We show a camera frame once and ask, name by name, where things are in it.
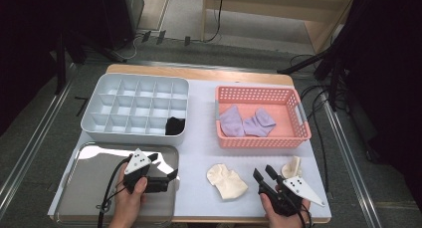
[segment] fabric item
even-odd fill
[[[255,116],[243,120],[243,129],[247,135],[265,137],[275,126],[276,122],[263,108],[257,109]]]
[[[185,127],[185,119],[177,118],[173,116],[167,120],[167,124],[165,125],[165,134],[179,135],[184,131],[184,127]]]
[[[301,158],[293,156],[292,161],[282,167],[282,174],[287,179],[294,176],[302,176]]]
[[[228,170],[225,164],[215,164],[207,172],[211,185],[216,186],[223,200],[235,199],[243,195],[248,185],[234,170]]]
[[[220,114],[221,129],[226,136],[242,137],[245,136],[243,130],[242,118],[237,106],[232,105],[222,114]]]

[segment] pink plastic basket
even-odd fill
[[[311,138],[310,126],[295,89],[271,87],[216,88],[216,125],[222,148],[296,148]],[[267,137],[229,137],[220,124],[220,114],[236,105],[242,119],[263,108],[276,122]]]

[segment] white table surface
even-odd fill
[[[190,91],[186,134],[184,141],[176,146],[179,151],[178,175],[180,184],[176,191],[175,220],[197,220],[198,218],[216,221],[262,219],[265,212],[258,195],[258,183],[252,175],[253,171],[257,168],[263,174],[265,181],[274,187],[276,182],[267,175],[265,166],[270,164],[277,171],[280,171],[282,166],[291,161],[294,155],[302,159],[304,180],[326,204],[325,207],[320,207],[312,203],[311,214],[313,218],[326,221],[330,219],[329,204],[323,190],[314,152],[308,140],[294,149],[223,149],[218,144],[215,124],[215,88],[221,85],[262,87],[271,85],[188,81]],[[88,141],[94,140],[82,131],[48,211],[49,216],[54,216],[76,151]],[[209,183],[206,177],[207,170],[217,163],[224,163],[228,169],[235,170],[249,186],[241,197],[234,200],[222,200],[217,188]]]

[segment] person's right hand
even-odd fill
[[[270,228],[302,228],[301,218],[299,215],[291,215],[289,217],[282,216],[277,214],[274,209],[273,205],[271,204],[270,198],[265,193],[260,194],[261,202],[263,204],[263,208],[267,213],[265,216],[270,221]],[[302,204],[307,208],[310,209],[311,203],[308,200],[303,200]],[[308,213],[304,210],[301,212],[304,220],[307,222],[309,217]]]

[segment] black curtain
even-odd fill
[[[344,26],[347,33],[340,33],[335,50],[327,56],[331,63],[341,61],[349,90],[376,129],[376,135],[367,141],[370,148],[403,173],[419,208],[422,207],[421,2],[354,0]],[[316,70],[316,75],[324,73]]]

